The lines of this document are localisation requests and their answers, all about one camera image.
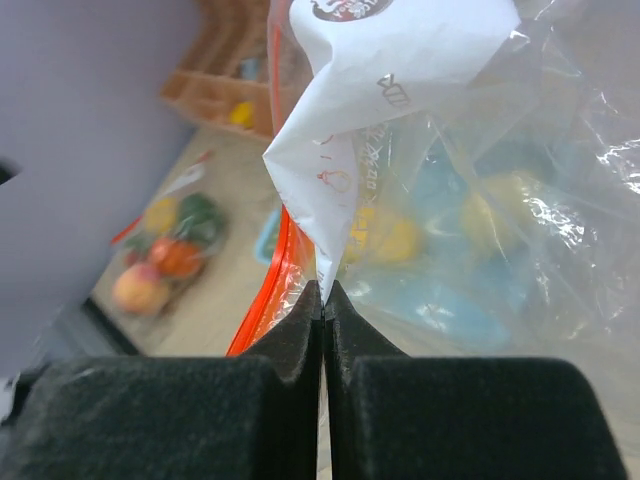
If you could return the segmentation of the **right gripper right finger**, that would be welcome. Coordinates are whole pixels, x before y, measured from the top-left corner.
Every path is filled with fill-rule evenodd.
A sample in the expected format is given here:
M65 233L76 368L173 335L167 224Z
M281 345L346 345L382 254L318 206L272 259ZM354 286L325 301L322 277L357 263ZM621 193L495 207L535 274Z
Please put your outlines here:
M623 479L595 392L571 363L412 357L335 285L324 308L337 479Z

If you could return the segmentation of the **small orange pumpkin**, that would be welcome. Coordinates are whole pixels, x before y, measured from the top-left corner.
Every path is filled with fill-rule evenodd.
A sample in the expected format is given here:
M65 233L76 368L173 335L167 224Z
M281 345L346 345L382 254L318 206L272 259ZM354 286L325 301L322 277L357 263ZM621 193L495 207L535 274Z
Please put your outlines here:
M168 237L153 243L149 259L162 275L180 279L198 273L204 263L201 250L195 244Z

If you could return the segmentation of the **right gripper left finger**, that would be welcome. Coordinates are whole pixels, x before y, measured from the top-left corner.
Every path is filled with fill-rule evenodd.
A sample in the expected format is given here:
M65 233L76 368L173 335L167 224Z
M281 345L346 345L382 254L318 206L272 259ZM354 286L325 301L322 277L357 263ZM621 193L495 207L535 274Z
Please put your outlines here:
M5 479L312 479L318 286L234 357L52 363L17 382Z

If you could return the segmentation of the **yellow bell pepper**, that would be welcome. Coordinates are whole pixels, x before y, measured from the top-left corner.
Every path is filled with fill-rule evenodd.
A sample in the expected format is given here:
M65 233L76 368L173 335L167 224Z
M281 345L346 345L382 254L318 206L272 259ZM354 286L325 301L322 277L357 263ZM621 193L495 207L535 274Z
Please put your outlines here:
M343 262L402 263L414 258L423 243L422 231L412 219L388 209L361 207L354 217Z

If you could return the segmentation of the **red yellow peach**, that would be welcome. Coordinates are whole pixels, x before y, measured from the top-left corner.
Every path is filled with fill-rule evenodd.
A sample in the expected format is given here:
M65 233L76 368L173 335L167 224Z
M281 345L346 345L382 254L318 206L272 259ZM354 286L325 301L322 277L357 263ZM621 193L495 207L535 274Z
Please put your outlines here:
M138 316L158 314L169 301L171 289L158 271L147 263L136 263L114 283L112 297L124 312Z

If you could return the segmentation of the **clear zip bag orange zipper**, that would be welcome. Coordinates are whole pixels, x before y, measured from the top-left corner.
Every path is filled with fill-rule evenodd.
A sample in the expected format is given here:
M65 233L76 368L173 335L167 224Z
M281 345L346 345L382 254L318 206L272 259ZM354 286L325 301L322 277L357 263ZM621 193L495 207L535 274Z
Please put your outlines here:
M156 317L196 279L221 247L227 219L206 192L213 152L204 151L116 235L115 308Z

